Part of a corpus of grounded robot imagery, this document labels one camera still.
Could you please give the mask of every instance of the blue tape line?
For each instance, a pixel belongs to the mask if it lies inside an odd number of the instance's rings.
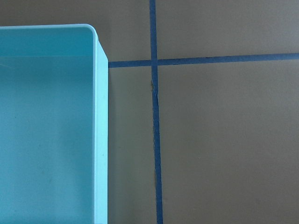
[[[157,58],[157,45],[154,45],[154,57]],[[180,65],[180,64],[206,64],[206,63],[229,63],[229,62],[259,62],[259,61],[279,61],[279,60],[296,60],[299,59],[299,53],[290,54],[268,54],[268,55],[240,55],[240,56],[216,56],[216,57],[190,57],[190,58],[173,58],[159,59],[157,65]],[[140,67],[151,66],[151,60],[140,61],[119,61],[109,62],[109,68],[123,67]]]
[[[151,60],[109,62],[109,68],[151,66]]]
[[[256,62],[299,59],[299,53],[160,59],[158,65]]]
[[[157,61],[157,30],[156,30],[156,1],[149,0],[150,16],[150,53],[151,53],[151,79],[153,84],[153,123],[154,123],[154,151],[156,171],[156,206],[157,224],[163,224],[162,205],[162,175],[161,175],[161,153],[160,153],[160,123],[158,103],[158,61]]]

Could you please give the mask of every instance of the plastic tray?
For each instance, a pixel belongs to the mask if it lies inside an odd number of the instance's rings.
[[[107,74],[90,25],[0,28],[0,224],[107,223]]]

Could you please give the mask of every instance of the light blue plastic tray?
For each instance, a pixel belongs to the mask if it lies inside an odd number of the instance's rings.
[[[0,28],[0,224],[107,223],[107,74],[89,25]]]

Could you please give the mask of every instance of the blue tape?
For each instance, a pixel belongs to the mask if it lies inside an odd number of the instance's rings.
[[[160,122],[158,103],[158,61],[157,61],[157,29],[156,29],[156,1],[149,0],[150,16],[150,53],[151,53],[151,79],[153,84],[153,123],[154,123],[154,152],[156,171],[156,206],[157,224],[163,224],[162,205],[162,175],[161,175],[161,153],[160,153]]]
[[[299,59],[299,53],[160,59],[158,60],[158,65],[256,62],[256,61],[276,61],[276,60],[292,60],[292,59]]]
[[[109,62],[109,68],[151,66],[151,60]]]
[[[157,58],[157,45],[153,50],[154,58]],[[258,62],[299,59],[299,53],[268,54],[268,55],[240,55],[240,56],[216,56],[216,57],[190,57],[177,59],[153,59],[157,65],[180,65],[180,64],[206,64],[206,63],[229,63],[229,62]],[[151,66],[151,60],[109,62],[109,68]]]

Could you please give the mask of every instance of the blue painter's tape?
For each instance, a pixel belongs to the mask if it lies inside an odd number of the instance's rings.
[[[151,53],[151,77],[153,98],[153,123],[154,123],[154,152],[156,171],[156,206],[157,224],[163,224],[162,204],[162,175],[161,175],[161,153],[160,153],[160,121],[158,103],[158,60],[157,60],[157,29],[156,29],[156,1],[149,0],[150,16],[150,53]]]
[[[151,66],[151,60],[109,62],[109,68]]]
[[[299,59],[299,53],[160,59],[158,60],[158,65],[256,62],[256,61],[276,61],[276,60],[292,60],[292,59]]]

